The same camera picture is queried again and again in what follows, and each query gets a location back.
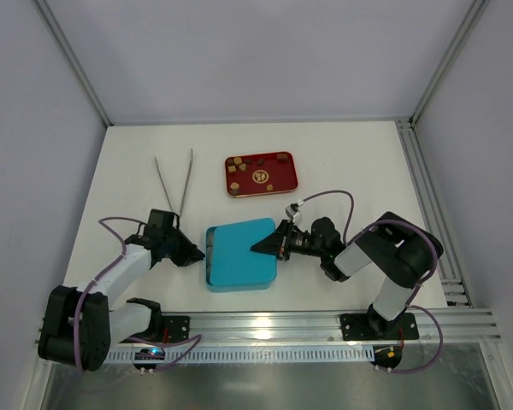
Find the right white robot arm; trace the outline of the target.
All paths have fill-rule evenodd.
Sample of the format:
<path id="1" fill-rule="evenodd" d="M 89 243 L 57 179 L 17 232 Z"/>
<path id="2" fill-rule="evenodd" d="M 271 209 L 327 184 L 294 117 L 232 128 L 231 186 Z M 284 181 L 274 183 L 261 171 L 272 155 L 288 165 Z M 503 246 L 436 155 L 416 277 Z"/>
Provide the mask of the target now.
<path id="1" fill-rule="evenodd" d="M 431 233 L 386 212 L 347 243 L 328 217 L 315 220 L 309 231 L 282 220 L 251 251 L 279 261 L 288 261 L 291 254 L 317 257 L 321 270 L 334 282 L 345 282 L 369 265 L 378 267 L 385 279 L 367 311 L 340 315 L 343 339 L 361 342 L 419 337 L 414 315 L 407 309 L 433 275 L 444 249 Z"/>

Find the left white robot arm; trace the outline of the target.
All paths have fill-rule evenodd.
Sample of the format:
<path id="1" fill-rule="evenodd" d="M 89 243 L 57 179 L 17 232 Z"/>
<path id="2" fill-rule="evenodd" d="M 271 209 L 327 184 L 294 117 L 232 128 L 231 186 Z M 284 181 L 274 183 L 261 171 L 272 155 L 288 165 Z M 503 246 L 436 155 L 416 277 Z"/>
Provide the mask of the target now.
<path id="1" fill-rule="evenodd" d="M 201 336 L 174 339 L 175 321 L 168 320 L 159 302 L 130 298 L 120 308 L 114 302 L 155 265 L 170 260 L 188 267 L 204 255 L 180 229 L 177 213 L 153 209 L 147 221 L 122 237 L 100 219 L 121 246 L 120 253 L 94 278 L 77 286 L 58 285 L 48 296 L 38 337 L 38 357 L 80 372 L 95 372 L 119 343 L 144 343 L 163 351 L 186 345 L 193 350 Z"/>

